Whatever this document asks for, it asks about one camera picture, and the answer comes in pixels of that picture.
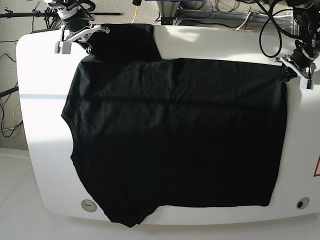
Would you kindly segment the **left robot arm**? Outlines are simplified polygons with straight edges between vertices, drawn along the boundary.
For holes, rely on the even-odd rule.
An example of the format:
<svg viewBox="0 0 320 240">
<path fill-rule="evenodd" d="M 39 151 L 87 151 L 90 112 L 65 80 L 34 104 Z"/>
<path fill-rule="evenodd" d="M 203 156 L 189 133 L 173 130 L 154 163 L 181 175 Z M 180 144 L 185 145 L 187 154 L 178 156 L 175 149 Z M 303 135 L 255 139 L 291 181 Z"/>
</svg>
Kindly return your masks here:
<svg viewBox="0 0 320 240">
<path fill-rule="evenodd" d="M 291 55 L 276 57 L 275 60 L 295 72 L 300 78 L 301 89 L 311 90 L 314 86 L 315 60 L 320 56 L 320 4 L 318 0 L 287 0 L 286 4 L 292 10 L 299 34 L 285 34 L 295 39 L 295 49 Z"/>
</svg>

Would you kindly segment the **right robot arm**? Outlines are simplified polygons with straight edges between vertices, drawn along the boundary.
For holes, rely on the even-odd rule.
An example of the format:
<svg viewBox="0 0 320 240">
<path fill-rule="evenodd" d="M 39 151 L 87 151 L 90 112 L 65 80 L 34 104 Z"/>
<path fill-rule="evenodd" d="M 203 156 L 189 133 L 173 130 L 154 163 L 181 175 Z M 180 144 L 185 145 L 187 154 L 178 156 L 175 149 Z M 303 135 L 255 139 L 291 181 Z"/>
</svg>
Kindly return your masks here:
<svg viewBox="0 0 320 240">
<path fill-rule="evenodd" d="M 46 0 L 47 6 L 57 11 L 62 20 L 60 39 L 54 45 L 54 53 L 68 55 L 72 43 L 81 45 L 91 56 L 97 56 L 90 39 L 96 32 L 110 33 L 110 29 L 100 24 L 91 24 L 95 20 L 92 13 L 96 5 L 91 0 Z"/>
</svg>

